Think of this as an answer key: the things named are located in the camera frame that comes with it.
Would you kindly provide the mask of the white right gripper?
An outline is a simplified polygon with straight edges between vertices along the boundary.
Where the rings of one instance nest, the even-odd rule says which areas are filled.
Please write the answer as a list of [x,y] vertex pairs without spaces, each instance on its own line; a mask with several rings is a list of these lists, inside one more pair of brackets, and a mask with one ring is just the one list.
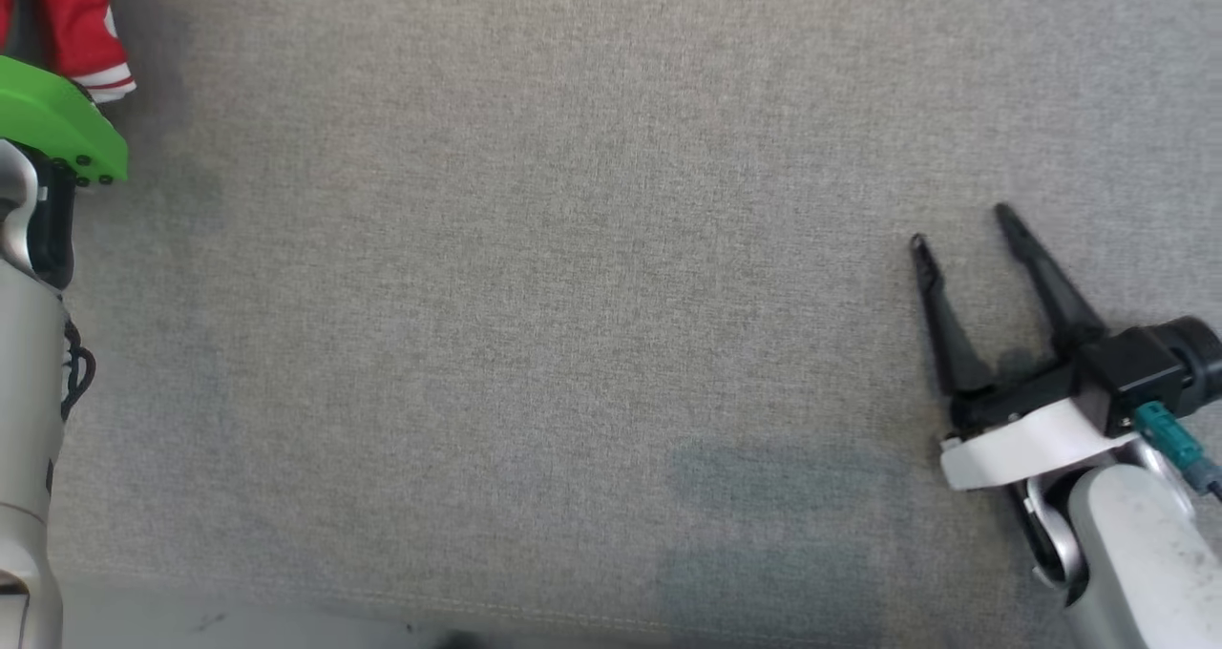
[[[1056,352],[1103,340],[1108,328],[1066,276],[1042,241],[1008,202],[993,207],[1004,243],[1025,266],[1050,325]],[[981,490],[1024,482],[1108,453],[1134,434],[1108,438],[1074,401],[1073,365],[1056,364],[1000,387],[960,328],[946,295],[945,275],[926,236],[910,238],[938,391],[951,397],[953,431],[941,444],[941,471],[952,490]]]

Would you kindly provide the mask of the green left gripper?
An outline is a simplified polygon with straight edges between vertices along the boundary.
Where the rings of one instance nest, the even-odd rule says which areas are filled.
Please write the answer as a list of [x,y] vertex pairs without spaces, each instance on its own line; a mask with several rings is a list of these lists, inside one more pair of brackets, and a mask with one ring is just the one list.
[[89,185],[128,178],[128,144],[90,97],[9,56],[1,57],[1,136],[67,163]]

